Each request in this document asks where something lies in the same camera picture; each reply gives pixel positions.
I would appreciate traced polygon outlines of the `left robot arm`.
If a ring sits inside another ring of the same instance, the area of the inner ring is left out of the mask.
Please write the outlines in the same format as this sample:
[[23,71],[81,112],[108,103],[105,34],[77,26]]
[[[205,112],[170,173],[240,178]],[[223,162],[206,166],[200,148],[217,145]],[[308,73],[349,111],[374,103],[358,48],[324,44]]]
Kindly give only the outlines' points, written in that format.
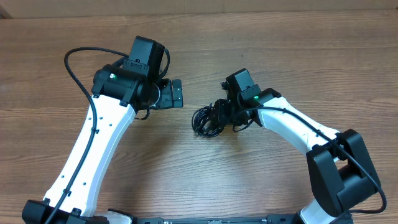
[[28,224],[41,223],[136,223],[133,215],[115,209],[98,213],[101,184],[114,152],[127,128],[145,111],[181,108],[182,82],[166,78],[169,51],[145,37],[134,39],[129,54],[106,64],[93,77],[90,91],[72,72],[68,58],[79,51],[68,51],[64,64],[70,76],[89,101],[81,132],[60,175],[43,200],[28,200],[22,219]]

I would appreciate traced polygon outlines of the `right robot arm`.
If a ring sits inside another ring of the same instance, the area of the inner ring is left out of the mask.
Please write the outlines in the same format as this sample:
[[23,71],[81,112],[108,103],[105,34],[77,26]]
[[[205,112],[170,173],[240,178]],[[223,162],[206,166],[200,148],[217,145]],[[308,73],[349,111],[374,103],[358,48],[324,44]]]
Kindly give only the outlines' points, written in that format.
[[362,136],[353,129],[328,128],[295,109],[278,91],[260,89],[247,69],[228,76],[221,87],[225,99],[210,112],[210,129],[222,132],[228,124],[238,132],[256,123],[271,130],[307,160],[313,201],[294,215],[268,218],[287,223],[352,223],[355,206],[374,194],[386,196]]

